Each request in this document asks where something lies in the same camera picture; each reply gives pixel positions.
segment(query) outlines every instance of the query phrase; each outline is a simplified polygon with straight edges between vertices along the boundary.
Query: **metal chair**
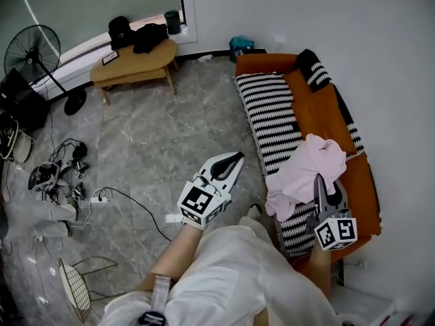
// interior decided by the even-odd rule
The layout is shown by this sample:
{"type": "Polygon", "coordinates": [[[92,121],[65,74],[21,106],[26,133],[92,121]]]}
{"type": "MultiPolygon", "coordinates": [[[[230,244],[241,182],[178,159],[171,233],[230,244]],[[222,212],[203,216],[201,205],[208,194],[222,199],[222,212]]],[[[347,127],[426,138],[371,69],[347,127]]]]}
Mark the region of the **metal chair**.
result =
{"type": "Polygon", "coordinates": [[[91,306],[92,302],[105,300],[107,298],[118,297],[125,294],[125,293],[118,293],[116,295],[107,296],[96,291],[89,291],[89,288],[86,285],[86,281],[84,280],[84,276],[87,274],[99,272],[101,270],[106,270],[108,268],[115,267],[117,265],[118,264],[115,261],[112,261],[111,259],[102,256],[92,256],[87,259],[83,259],[82,261],[79,261],[72,266],[68,266],[67,264],[64,264],[63,260],[59,259],[59,270],[60,270],[60,277],[62,278],[63,287],[67,294],[68,300],[70,301],[71,305],[73,306],[73,309],[75,310],[75,313],[77,314],[79,320],[82,323],[86,322],[86,319],[90,314],[90,311],[92,309],[91,306]],[[99,268],[97,270],[91,270],[90,272],[86,272],[86,273],[79,273],[78,270],[74,268],[78,264],[88,261],[89,259],[92,258],[104,259],[105,261],[111,262],[111,264],[107,267],[99,268]],[[96,295],[99,295],[101,297],[92,299],[90,296],[91,293],[95,293],[96,295]]]}

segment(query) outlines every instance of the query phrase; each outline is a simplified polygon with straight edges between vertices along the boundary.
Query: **black fan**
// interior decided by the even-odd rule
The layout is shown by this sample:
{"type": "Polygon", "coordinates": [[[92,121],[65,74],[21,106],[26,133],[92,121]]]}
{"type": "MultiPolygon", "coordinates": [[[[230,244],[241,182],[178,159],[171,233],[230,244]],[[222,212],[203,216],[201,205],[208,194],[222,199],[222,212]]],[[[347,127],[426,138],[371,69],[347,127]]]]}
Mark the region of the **black fan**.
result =
{"type": "Polygon", "coordinates": [[[28,84],[45,84],[50,77],[53,82],[68,95],[65,113],[73,115],[86,101],[84,90],[67,92],[56,81],[52,73],[59,65],[60,42],[56,33],[45,25],[32,25],[21,30],[11,41],[5,53],[5,74],[15,69],[28,84]]]}

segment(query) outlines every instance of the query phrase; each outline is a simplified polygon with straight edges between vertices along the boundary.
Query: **black and white striped blanket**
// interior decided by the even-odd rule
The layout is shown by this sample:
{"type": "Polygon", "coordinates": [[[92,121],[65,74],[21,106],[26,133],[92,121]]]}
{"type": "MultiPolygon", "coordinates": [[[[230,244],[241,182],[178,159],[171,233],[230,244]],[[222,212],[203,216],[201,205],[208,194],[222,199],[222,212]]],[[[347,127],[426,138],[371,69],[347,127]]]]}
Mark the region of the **black and white striped blanket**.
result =
{"type": "MultiPolygon", "coordinates": [[[[305,50],[298,55],[296,68],[300,69],[313,92],[332,82],[324,66],[312,51],[305,50]]],[[[252,129],[263,174],[264,176],[273,174],[303,142],[292,109],[292,92],[283,75],[276,73],[240,75],[236,77],[235,84],[252,129]]],[[[361,153],[364,146],[358,130],[336,88],[335,92],[338,107],[350,131],[357,153],[361,153]]],[[[275,218],[281,251],[288,257],[309,253],[313,248],[314,236],[305,234],[305,221],[313,209],[313,202],[300,203],[296,205],[294,214],[287,221],[279,222],[275,218]]]]}

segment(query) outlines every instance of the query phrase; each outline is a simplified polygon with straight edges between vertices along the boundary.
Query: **black cylindrical container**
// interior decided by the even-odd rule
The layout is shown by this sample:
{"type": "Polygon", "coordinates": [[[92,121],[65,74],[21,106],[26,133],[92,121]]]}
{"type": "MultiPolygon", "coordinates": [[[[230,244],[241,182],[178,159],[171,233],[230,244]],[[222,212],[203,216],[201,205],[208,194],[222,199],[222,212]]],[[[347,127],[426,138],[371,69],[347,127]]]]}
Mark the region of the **black cylindrical container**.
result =
{"type": "Polygon", "coordinates": [[[181,22],[179,21],[178,11],[168,11],[164,14],[166,25],[168,26],[168,34],[175,35],[181,33],[181,22]]]}

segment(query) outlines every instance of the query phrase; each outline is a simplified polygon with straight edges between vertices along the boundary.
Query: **lanyard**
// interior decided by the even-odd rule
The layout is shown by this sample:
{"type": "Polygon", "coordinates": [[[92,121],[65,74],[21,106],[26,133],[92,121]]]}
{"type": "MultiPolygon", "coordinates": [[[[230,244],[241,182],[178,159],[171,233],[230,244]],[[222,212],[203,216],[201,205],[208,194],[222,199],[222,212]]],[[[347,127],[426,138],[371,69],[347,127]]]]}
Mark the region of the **lanyard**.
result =
{"type": "Polygon", "coordinates": [[[156,276],[154,289],[152,291],[151,310],[145,312],[139,318],[140,325],[165,326],[166,318],[163,315],[164,307],[169,296],[171,279],[167,276],[156,276]]]}

